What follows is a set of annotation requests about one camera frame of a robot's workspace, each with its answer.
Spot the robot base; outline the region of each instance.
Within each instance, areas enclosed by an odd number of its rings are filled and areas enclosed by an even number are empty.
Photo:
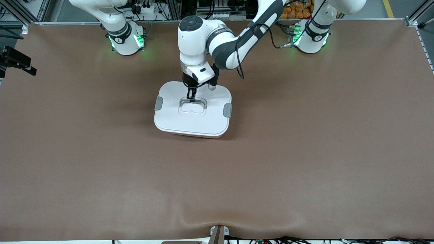
[[[307,20],[302,20],[295,25],[300,26],[300,31],[303,32],[305,29],[306,22]],[[326,44],[326,40],[328,36],[329,35],[327,34],[321,41],[314,42],[312,41],[312,38],[305,31],[303,35],[300,36],[298,40],[294,43],[294,46],[300,49],[300,51],[304,53],[316,53]]]
[[[145,31],[143,27],[132,21],[128,21],[128,23],[131,25],[131,34],[123,44],[118,44],[110,39],[113,51],[125,56],[133,55],[139,50],[143,51],[145,47]]]
[[[154,123],[158,129],[173,134],[219,138],[229,127],[232,96],[227,88],[207,85],[197,89],[196,101],[186,98],[182,82],[170,81],[160,88],[155,104]]]

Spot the gray latch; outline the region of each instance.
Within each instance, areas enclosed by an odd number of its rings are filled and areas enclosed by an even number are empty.
[[[230,118],[232,115],[232,103],[227,103],[223,107],[223,116]]]
[[[229,235],[229,228],[228,227],[226,227],[224,225],[215,225],[215,226],[211,227],[211,236],[213,235],[216,227],[217,227],[218,231],[224,231],[224,235]]]
[[[155,101],[155,111],[160,110],[163,107],[163,98],[160,96],[157,96],[157,101]]]

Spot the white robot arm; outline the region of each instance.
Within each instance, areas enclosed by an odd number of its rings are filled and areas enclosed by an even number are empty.
[[[70,3],[97,18],[104,26],[113,48],[122,55],[131,55],[145,44],[143,27],[127,21],[115,7],[126,5],[127,0],[69,0]]]
[[[336,19],[337,11],[351,15],[365,5],[366,0],[316,0],[312,18],[301,20],[301,36],[296,37],[294,45],[305,53],[316,53],[325,44],[330,26]]]
[[[204,20],[199,16],[185,17],[178,27],[183,81],[188,86],[187,98],[194,100],[196,88],[204,82],[213,90],[218,70],[237,68],[248,52],[261,40],[283,12],[286,0],[258,0],[258,13],[238,35],[220,20]],[[211,67],[206,60],[210,54]]]

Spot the brown tabletop cover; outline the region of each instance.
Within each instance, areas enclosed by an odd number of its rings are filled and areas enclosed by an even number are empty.
[[[246,23],[228,23],[239,33]],[[284,34],[273,28],[277,45]],[[203,237],[434,238],[434,75],[403,20],[337,21],[307,55],[267,35],[221,71],[220,139],[159,131],[155,98],[180,80],[177,25],[144,52],[99,26],[31,26],[36,76],[0,86],[2,241]]]

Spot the yellow floor line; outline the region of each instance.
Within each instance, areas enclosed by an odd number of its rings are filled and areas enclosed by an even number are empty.
[[[394,18],[392,8],[390,7],[389,0],[383,0],[384,7],[386,8],[387,16],[389,18]]]

